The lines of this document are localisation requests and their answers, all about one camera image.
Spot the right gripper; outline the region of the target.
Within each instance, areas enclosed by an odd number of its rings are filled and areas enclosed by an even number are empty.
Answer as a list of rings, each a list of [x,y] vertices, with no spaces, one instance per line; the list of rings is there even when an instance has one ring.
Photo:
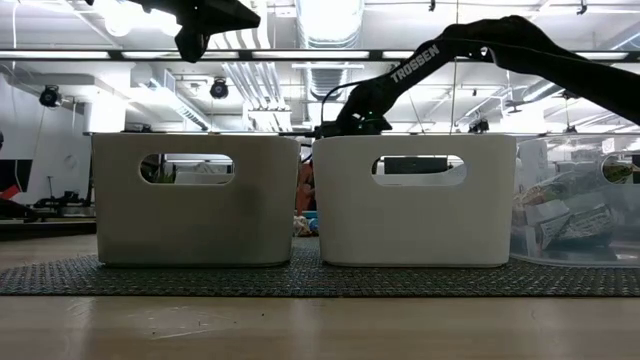
[[[328,121],[314,129],[315,138],[329,138],[339,136],[380,135],[383,131],[391,130],[392,126],[385,119],[356,120],[350,123]]]

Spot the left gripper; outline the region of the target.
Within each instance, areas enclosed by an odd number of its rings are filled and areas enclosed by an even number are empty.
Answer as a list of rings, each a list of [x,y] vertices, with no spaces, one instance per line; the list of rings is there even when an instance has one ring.
[[[221,8],[229,16],[216,16]],[[239,0],[144,0],[145,12],[162,11],[174,15],[176,22],[209,34],[255,28],[260,16]]]

